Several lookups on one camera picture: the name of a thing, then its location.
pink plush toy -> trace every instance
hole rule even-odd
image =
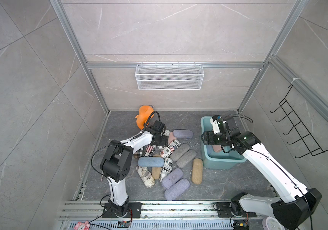
[[[74,230],[89,230],[89,229],[90,229],[90,224],[88,223],[88,221],[85,221],[85,223],[78,222],[74,227]]]

wire mesh basket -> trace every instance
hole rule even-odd
[[[199,90],[204,78],[201,64],[139,64],[139,90]]]

white robotic arm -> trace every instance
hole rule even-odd
[[[308,189],[295,179],[267,151],[261,141],[251,132],[240,133],[233,117],[214,116],[213,131],[204,132],[201,139],[205,145],[229,146],[243,155],[272,184],[278,197],[252,196],[242,192],[232,198],[231,210],[235,215],[256,212],[275,217],[288,229],[296,229],[310,217],[321,199],[315,188]],[[109,205],[116,216],[125,216],[128,195],[125,178],[129,172],[132,155],[145,145],[165,146],[167,137],[162,136],[165,126],[161,121],[144,128],[137,135],[122,141],[112,140],[100,164],[108,179],[111,191]]]
[[[310,217],[321,200],[320,192],[308,189],[273,158],[261,141],[251,132],[240,133],[233,117],[215,115],[213,131],[204,132],[206,145],[229,146],[249,160],[272,184],[278,197],[252,196],[245,192],[232,199],[233,214],[257,212],[276,218],[288,229],[296,229]]]
[[[155,121],[152,126],[144,128],[129,139],[110,142],[100,169],[109,182],[109,205],[116,216],[123,217],[127,214],[129,198],[126,192],[126,176],[130,170],[133,153],[149,144],[166,146],[168,137],[162,136],[164,131],[165,125],[161,121]]]

wall hook rack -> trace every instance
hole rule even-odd
[[[300,119],[300,117],[298,116],[298,114],[295,112],[295,110],[292,108],[292,106],[291,106],[291,105],[288,103],[288,101],[286,100],[286,97],[287,97],[287,95],[289,94],[289,92],[291,91],[292,87],[293,87],[292,84],[288,86],[289,90],[288,90],[286,96],[280,101],[280,103],[279,103],[279,107],[278,107],[276,110],[274,110],[273,112],[270,110],[270,113],[275,113],[279,108],[281,108],[281,109],[283,110],[283,112],[284,112],[286,115],[285,115],[281,120],[279,120],[279,121],[275,120],[275,122],[281,122],[283,119],[288,118],[289,121],[292,123],[292,128],[290,129],[290,131],[288,131],[287,133],[283,133],[283,135],[286,136],[286,135],[288,135],[293,129],[295,129],[295,130],[297,131],[298,135],[300,136],[300,138],[299,138],[298,140],[296,140],[296,141],[294,141],[294,142],[292,142],[292,143],[287,142],[287,144],[288,144],[288,145],[293,145],[294,143],[296,143],[296,142],[302,140],[303,143],[304,143],[304,145],[306,146],[307,150],[309,151],[307,154],[304,154],[304,155],[302,155],[302,156],[299,156],[299,157],[294,156],[295,158],[301,158],[301,157],[304,157],[304,156],[306,156],[306,155],[308,155],[308,154],[311,154],[312,156],[316,156],[316,155],[319,155],[319,154],[322,154],[322,153],[327,152],[328,150],[323,150],[323,149],[321,148],[321,146],[319,145],[319,143],[316,141],[315,137],[311,134],[311,132],[308,130],[308,128],[307,128],[307,127],[305,126],[305,124],[302,122],[302,120]],[[282,107],[282,105],[284,105],[284,104],[286,104],[287,106],[289,106],[289,107],[291,108],[292,111],[289,112],[289,113],[287,113],[286,110]],[[293,124],[291,118],[289,117],[292,113],[294,113],[294,114],[297,116],[297,118],[298,118],[298,120],[297,120],[298,122],[297,122],[296,124]],[[299,132],[298,129],[297,129],[297,125],[298,125],[298,124],[302,124],[303,127],[305,127],[305,129],[306,129],[307,132],[308,132],[307,135],[301,136],[300,132]],[[308,137],[308,136],[311,136],[312,139],[314,140],[314,142],[317,144],[317,146],[318,146],[317,149],[310,150],[310,148],[307,146],[307,144],[306,144],[304,138],[305,138],[305,137]],[[313,152],[316,152],[316,151],[318,151],[318,150],[320,150],[320,152],[319,152],[318,154],[313,154]]]

orange plush toy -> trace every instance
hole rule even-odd
[[[148,117],[153,111],[154,109],[148,105],[143,105],[140,107],[139,114],[135,118],[137,119],[136,124],[141,130],[143,129],[143,125],[148,120]]]

